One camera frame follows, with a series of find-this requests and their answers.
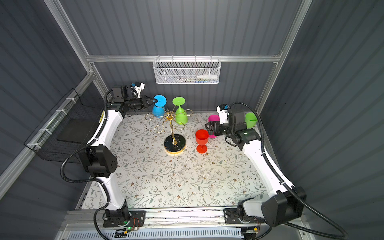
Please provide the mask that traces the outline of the blue wine glass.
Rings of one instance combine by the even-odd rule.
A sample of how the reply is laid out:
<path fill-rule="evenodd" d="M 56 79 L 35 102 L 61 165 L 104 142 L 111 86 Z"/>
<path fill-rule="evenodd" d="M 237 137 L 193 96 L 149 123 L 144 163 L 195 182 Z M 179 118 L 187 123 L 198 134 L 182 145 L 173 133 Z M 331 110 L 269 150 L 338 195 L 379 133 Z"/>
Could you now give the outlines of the blue wine glass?
<path fill-rule="evenodd" d="M 166 112 L 165 105 L 167 104 L 167 99 L 163 95 L 156 95 L 154 99 L 157 102 L 154 104 L 152 114 L 157 118 L 162 118 Z"/>

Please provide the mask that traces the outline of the pink wine glass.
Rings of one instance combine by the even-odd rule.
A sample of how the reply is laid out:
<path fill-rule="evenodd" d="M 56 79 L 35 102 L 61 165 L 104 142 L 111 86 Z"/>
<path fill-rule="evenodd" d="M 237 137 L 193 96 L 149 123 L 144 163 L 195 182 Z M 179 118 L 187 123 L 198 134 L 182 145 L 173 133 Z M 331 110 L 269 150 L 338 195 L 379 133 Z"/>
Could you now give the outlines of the pink wine glass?
<path fill-rule="evenodd" d="M 211 139 L 216 138 L 216 133 L 217 133 L 217 123 L 220 122 L 220 117 L 218 115 L 211 115 L 208 118 L 210 124 L 208 125 L 208 132 L 209 132 L 209 137 Z"/>

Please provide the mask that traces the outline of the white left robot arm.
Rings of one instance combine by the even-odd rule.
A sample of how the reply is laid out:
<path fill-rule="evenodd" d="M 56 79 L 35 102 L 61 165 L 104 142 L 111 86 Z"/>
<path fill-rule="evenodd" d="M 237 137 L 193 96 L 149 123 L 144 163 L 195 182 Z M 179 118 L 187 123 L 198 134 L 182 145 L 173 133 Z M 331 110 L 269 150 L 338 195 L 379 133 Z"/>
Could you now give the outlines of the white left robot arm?
<path fill-rule="evenodd" d="M 106 201 L 104 207 L 104 227 L 127 227 L 139 225 L 138 219 L 129 211 L 127 202 L 119 190 L 117 176 L 117 157 L 111 152 L 112 138 L 126 113 L 142 111 L 157 100 L 142 95 L 145 85 L 136 82 L 128 86 L 109 90 L 113 96 L 104 96 L 104 110 L 95 134 L 84 150 L 79 152 L 81 163 L 91 178 L 97 179 Z"/>

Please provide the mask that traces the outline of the red wine glass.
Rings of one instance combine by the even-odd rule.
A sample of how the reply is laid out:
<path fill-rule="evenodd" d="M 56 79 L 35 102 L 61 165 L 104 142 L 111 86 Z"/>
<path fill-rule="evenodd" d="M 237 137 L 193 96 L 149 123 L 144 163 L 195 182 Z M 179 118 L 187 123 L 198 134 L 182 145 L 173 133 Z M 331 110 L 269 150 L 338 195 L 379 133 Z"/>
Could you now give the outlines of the red wine glass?
<path fill-rule="evenodd" d="M 195 133 L 195 138 L 198 144 L 197 152 L 200 154 L 206 153 L 208 150 L 206 144 L 209 140 L 209 132 L 207 130 L 198 130 Z"/>

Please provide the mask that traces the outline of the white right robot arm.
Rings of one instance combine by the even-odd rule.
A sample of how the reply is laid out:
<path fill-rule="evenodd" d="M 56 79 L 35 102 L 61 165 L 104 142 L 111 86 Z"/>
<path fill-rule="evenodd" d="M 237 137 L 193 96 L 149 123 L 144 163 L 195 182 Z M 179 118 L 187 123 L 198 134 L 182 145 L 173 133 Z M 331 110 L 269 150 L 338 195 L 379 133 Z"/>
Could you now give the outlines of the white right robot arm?
<path fill-rule="evenodd" d="M 285 224 L 302 216 L 304 205 L 285 187 L 287 184 L 303 200 L 306 193 L 303 188 L 295 187 L 280 171 L 274 161 L 266 161 L 269 154 L 262 149 L 262 138 L 253 128 L 248 128 L 243 111 L 231 110 L 227 105 L 217 107 L 218 121 L 209 121 L 205 127 L 209 134 L 225 136 L 226 142 L 238 147 L 251 161 L 263 183 L 268 199 L 260 202 L 249 198 L 238 204 L 232 216 L 242 222 L 251 219 L 264 219 L 271 227 Z"/>

